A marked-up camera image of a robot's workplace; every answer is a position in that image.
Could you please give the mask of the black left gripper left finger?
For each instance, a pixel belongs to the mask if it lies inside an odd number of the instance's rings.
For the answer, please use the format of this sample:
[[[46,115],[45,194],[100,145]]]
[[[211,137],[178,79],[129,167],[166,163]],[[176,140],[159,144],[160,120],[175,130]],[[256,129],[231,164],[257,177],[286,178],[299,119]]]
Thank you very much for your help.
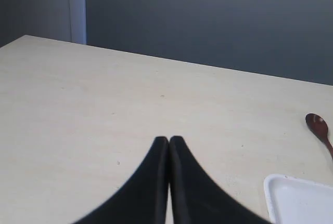
[[[76,223],[165,223],[169,189],[169,142],[156,137],[127,182]]]

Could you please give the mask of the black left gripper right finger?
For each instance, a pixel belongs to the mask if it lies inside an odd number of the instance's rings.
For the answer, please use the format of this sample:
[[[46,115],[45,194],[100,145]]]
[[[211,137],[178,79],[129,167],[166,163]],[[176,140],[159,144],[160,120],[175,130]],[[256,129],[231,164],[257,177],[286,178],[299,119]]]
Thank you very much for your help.
[[[174,223],[268,223],[209,177],[183,137],[170,139],[169,157]]]

